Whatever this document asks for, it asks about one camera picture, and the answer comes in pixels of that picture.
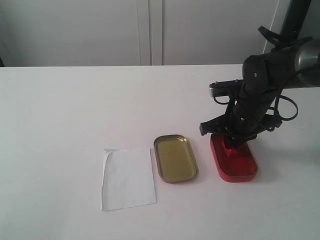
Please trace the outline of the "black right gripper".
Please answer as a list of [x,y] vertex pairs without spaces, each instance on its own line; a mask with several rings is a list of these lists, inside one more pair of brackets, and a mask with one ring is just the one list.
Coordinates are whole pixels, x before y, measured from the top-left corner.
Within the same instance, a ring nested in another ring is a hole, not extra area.
[[232,106],[227,107],[225,115],[201,122],[199,126],[202,136],[224,135],[224,142],[233,148],[297,117],[296,113],[290,117],[279,113],[280,100],[297,106],[291,98],[282,95],[286,84],[296,78],[288,57],[280,61],[270,53],[249,56],[243,63],[242,76],[243,82],[231,98]]

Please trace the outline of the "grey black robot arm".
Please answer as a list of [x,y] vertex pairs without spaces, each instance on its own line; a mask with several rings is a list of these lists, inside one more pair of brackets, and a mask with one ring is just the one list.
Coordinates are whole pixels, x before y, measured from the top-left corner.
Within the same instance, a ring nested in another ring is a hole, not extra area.
[[286,120],[279,112],[284,89],[320,85],[320,42],[311,36],[299,37],[310,5],[309,0],[291,1],[280,33],[259,27],[272,49],[249,56],[242,65],[242,79],[209,86],[214,100],[229,100],[223,115],[200,124],[201,135],[221,135],[227,148],[239,147]]

